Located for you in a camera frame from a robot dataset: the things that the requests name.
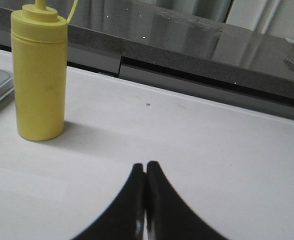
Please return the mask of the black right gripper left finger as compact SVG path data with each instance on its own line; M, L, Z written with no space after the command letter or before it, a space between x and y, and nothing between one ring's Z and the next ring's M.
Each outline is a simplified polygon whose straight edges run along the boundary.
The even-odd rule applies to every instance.
M141 240L145 225L146 174L135 163L115 199L75 240Z

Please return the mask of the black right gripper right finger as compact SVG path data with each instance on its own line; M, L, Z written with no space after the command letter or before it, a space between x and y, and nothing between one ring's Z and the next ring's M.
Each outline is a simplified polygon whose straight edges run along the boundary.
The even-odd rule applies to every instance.
M157 161L147 164L145 209L149 240L226 239L183 201Z

